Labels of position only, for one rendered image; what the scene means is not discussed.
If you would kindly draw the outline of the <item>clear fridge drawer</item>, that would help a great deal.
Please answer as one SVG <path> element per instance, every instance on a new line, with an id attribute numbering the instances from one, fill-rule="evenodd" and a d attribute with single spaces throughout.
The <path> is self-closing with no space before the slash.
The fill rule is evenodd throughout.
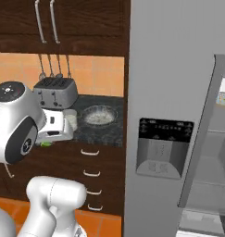
<path id="1" fill-rule="evenodd" d="M 183 210 L 179 229 L 212 237 L 225 237 L 225 216 Z"/>

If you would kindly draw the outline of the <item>grey fridge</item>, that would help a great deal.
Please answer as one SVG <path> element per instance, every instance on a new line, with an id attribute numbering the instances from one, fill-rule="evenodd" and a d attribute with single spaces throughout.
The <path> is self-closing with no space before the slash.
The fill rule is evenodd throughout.
<path id="1" fill-rule="evenodd" d="M 225 89 L 225 70 L 219 88 Z M 225 106 L 217 103 L 202 146 L 188 202 L 183 210 L 225 216 Z M 178 229 L 176 237 L 212 236 Z"/>

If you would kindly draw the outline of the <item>colourful carton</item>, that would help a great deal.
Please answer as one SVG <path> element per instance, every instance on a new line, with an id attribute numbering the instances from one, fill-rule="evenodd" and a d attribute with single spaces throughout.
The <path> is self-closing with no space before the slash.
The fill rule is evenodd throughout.
<path id="1" fill-rule="evenodd" d="M 218 96 L 217 96 L 216 103 L 218 105 L 225 106 L 225 89 L 224 88 L 219 89 L 219 93 L 218 93 Z"/>

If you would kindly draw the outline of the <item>dark wood base cupboard door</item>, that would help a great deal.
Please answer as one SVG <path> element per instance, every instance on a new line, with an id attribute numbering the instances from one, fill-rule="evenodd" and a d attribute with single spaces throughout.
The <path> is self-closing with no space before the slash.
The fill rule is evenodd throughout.
<path id="1" fill-rule="evenodd" d="M 22 161 L 8 165 L 13 178 L 0 163 L 0 197 L 27 201 L 26 187 L 35 176 L 73 179 L 72 166 L 57 148 L 36 147 Z"/>

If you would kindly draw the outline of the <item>open grey fridge door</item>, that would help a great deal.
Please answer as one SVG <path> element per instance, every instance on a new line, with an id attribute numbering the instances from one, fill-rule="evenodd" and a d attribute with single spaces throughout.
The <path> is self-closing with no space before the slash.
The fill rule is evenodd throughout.
<path id="1" fill-rule="evenodd" d="M 178 207 L 185 208 L 188 202 L 189 193 L 194 181 L 194 175 L 199 163 L 202 146 L 206 138 L 206 133 L 210 123 L 211 116 L 219 94 L 219 87 L 222 82 L 225 70 L 225 55 L 214 55 L 214 68 L 212 71 L 210 83 L 206 93 L 206 101 L 202 110 L 202 115 L 198 124 L 197 133 L 194 139 L 194 146 L 188 164 L 187 172 L 183 182 L 181 197 Z"/>

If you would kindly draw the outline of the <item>dark wood drawer front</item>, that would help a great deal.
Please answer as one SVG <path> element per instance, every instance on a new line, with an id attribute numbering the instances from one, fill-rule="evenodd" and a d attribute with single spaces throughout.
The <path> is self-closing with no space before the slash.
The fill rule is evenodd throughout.
<path id="1" fill-rule="evenodd" d="M 86 170 L 90 173 L 101 172 L 99 177 L 87 177 L 83 175 Z M 73 177 L 82 183 L 92 182 L 113 182 L 118 181 L 124 173 L 124 165 L 120 163 L 93 163 L 90 165 L 82 164 L 74 168 L 71 173 Z"/>
<path id="2" fill-rule="evenodd" d="M 83 208 L 88 211 L 91 211 L 87 207 L 88 204 L 90 204 L 93 207 L 103 206 L 103 210 L 99 211 L 100 213 L 116 215 L 116 216 L 121 216 L 123 213 L 122 205 L 120 202 L 107 201 L 107 200 L 102 200 L 99 198 L 88 199 L 85 202 Z"/>
<path id="3" fill-rule="evenodd" d="M 124 185 L 119 182 L 92 182 L 85 184 L 86 189 L 91 192 L 99 192 L 102 190 L 100 195 L 90 195 L 91 198 L 99 199 L 111 199 L 117 198 L 124 191 Z"/>
<path id="4" fill-rule="evenodd" d="M 100 151 L 98 156 L 85 156 L 81 154 L 81 149 L 86 152 Z M 74 145 L 74 155 L 81 161 L 93 164 L 101 163 L 104 161 L 111 161 L 113 158 L 118 159 L 121 157 L 123 149 L 116 146 L 100 145 L 100 144 L 87 144 L 76 143 Z"/>

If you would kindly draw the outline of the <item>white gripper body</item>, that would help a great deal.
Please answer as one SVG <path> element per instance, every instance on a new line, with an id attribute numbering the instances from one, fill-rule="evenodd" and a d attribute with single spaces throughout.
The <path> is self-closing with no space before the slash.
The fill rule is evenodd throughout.
<path id="1" fill-rule="evenodd" d="M 52 143 L 58 141 L 67 141 L 73 138 L 73 129 L 70 125 L 62 130 L 39 131 L 36 143 Z"/>

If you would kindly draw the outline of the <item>fridge door with dispenser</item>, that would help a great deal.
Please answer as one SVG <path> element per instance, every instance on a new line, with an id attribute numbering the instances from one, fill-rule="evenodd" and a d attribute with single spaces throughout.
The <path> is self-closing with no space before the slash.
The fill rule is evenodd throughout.
<path id="1" fill-rule="evenodd" d="M 123 237 L 176 237 L 225 0 L 131 0 Z"/>

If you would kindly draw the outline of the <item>hanging metal spoon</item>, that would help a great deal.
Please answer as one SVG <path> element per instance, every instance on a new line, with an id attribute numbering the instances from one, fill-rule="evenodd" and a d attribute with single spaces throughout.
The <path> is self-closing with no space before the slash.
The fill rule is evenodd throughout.
<path id="1" fill-rule="evenodd" d="M 38 54 L 38 57 L 39 57 L 40 65 L 41 65 L 41 71 L 42 71 L 39 75 L 39 81 L 41 81 L 46 77 L 46 74 L 44 72 L 44 65 L 43 65 L 43 61 L 42 61 L 42 55 Z"/>

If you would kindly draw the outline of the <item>dark wood wall cupboard door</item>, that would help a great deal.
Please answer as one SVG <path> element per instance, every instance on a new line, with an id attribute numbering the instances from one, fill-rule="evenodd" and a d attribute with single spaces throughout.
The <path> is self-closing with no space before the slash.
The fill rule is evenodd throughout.
<path id="1" fill-rule="evenodd" d="M 64 37 L 101 39 L 124 45 L 127 0 L 56 0 L 56 29 Z"/>
<path id="2" fill-rule="evenodd" d="M 0 0 L 0 35 L 36 35 L 40 38 L 35 0 Z M 40 0 L 39 10 L 45 38 L 45 1 Z"/>

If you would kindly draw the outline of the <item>hanging metal utensil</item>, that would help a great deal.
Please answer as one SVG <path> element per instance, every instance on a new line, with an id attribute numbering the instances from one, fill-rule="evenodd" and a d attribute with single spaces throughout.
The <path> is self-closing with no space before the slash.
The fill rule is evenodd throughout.
<path id="1" fill-rule="evenodd" d="M 61 71 L 61 65 L 60 65 L 60 57 L 59 55 L 56 55 L 57 65 L 58 65 L 58 73 L 56 75 L 57 78 L 63 78 L 63 74 Z"/>
<path id="2" fill-rule="evenodd" d="M 68 78 L 71 79 L 70 65 L 69 65 L 69 55 L 66 55 L 67 65 L 68 65 Z"/>
<path id="3" fill-rule="evenodd" d="M 52 62 L 51 62 L 51 57 L 49 54 L 47 54 L 48 62 L 49 62 L 49 68 L 50 68 L 50 77 L 54 78 L 55 74 L 53 72 L 53 67 L 52 67 Z"/>

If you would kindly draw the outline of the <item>silver toaster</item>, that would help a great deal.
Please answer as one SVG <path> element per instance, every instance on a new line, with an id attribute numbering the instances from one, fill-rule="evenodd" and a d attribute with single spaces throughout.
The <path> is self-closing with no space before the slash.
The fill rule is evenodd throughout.
<path id="1" fill-rule="evenodd" d="M 33 92 L 45 109 L 67 109 L 78 99 L 76 82 L 68 78 L 44 78 L 34 85 Z"/>

